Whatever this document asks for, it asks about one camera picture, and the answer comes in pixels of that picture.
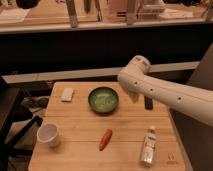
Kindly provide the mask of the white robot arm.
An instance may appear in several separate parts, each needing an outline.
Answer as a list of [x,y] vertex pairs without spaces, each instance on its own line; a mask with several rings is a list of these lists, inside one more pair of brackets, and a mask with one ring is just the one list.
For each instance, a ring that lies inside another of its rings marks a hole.
[[118,82],[130,96],[143,94],[213,127],[213,91],[148,76],[150,68],[147,58],[136,55],[119,72]]

